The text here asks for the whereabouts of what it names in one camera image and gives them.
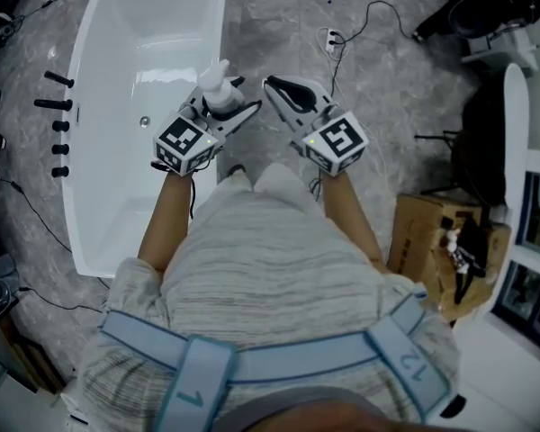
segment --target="person's right arm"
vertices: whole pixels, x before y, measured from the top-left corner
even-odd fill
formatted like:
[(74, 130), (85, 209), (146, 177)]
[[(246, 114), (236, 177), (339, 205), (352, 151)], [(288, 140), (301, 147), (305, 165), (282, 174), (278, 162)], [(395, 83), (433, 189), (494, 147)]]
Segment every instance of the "person's right arm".
[(324, 187), (324, 212), (337, 227), (359, 247), (372, 265), (382, 274), (390, 270), (383, 261), (382, 251), (370, 228), (358, 197), (346, 172), (336, 177), (322, 173)]

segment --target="white bathtub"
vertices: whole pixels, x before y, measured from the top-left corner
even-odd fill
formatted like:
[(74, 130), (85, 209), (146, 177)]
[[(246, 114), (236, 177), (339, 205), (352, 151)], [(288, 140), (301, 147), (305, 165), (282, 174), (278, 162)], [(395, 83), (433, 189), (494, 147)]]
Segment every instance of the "white bathtub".
[[(150, 167), (152, 136), (218, 61), (224, 2), (90, 0), (68, 71), (76, 80), (62, 118), (70, 130), (61, 133), (70, 146), (62, 190), (80, 274), (114, 277), (138, 253), (165, 177)], [(197, 207), (216, 185), (216, 162), (194, 180)]]

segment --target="gray tile floor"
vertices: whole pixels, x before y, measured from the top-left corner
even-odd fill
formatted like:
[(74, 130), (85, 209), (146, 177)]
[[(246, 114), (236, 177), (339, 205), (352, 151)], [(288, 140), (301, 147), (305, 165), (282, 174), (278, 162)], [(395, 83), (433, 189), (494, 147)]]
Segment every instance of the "gray tile floor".
[[(27, 14), (47, 0), (22, 0)], [(318, 49), (316, 30), (339, 29), (350, 36), (365, 20), (373, 0), (227, 0), (222, 55), (247, 78), (248, 99), (262, 97), (269, 74), (300, 74), (329, 86), (331, 74)], [(410, 33), (441, 0), (387, 0), (396, 5)], [(68, 243), (59, 181), (50, 177), (57, 159), (50, 124), (59, 116), (33, 107), (34, 98), (62, 97), (62, 88), (42, 78), (49, 69), (65, 73), (88, 0), (63, 0), (24, 21), (0, 50), (0, 132), (8, 148), (0, 154), (0, 176), (19, 183), (44, 220)], [(364, 34), (352, 42), (338, 72), (347, 108), (375, 137), (369, 153), (350, 169), (355, 189), (382, 248), (392, 235), (396, 194), (412, 193), (448, 179), (446, 146), (417, 143), (416, 132), (457, 130), (464, 100), (475, 88), (460, 67), (455, 40), (419, 46), (400, 34), (392, 9), (371, 8)], [(282, 161), (305, 182), (316, 167), (287, 148), (288, 133), (265, 103), (223, 155), (224, 168), (240, 160), (256, 178), (272, 161)], [(70, 254), (42, 227), (24, 199), (0, 183), (0, 233), (15, 258), (22, 281), (44, 297), (66, 305), (100, 306), (106, 289), (77, 274)], [(27, 293), (13, 312), (19, 327), (43, 344), (68, 379), (79, 363), (99, 316), (88, 310), (58, 310)]]

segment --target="shirt sleeve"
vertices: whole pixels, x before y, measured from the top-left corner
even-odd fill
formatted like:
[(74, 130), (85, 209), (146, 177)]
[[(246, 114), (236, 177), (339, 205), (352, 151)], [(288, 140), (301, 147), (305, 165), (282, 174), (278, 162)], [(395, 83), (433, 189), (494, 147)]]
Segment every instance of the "shirt sleeve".
[(106, 309), (122, 311), (169, 328), (167, 306), (160, 294), (162, 280), (154, 268), (133, 257), (125, 259), (108, 293)]

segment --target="cardboard box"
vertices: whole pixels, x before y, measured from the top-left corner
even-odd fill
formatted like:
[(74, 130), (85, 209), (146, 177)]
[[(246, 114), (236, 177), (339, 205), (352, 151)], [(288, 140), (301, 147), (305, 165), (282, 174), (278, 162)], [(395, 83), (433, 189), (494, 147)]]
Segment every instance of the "cardboard box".
[[(508, 226), (497, 224), (486, 229), (489, 247), (486, 277), (475, 277), (462, 302), (456, 305), (456, 270), (446, 250), (446, 232), (461, 229), (468, 217), (480, 224), (481, 214), (480, 206), (438, 197), (400, 195), (398, 198), (388, 268), (413, 282), (422, 282), (428, 298), (438, 305), (447, 321), (459, 319), (491, 297), (508, 249)], [(452, 227), (443, 227), (445, 218), (453, 222)]]

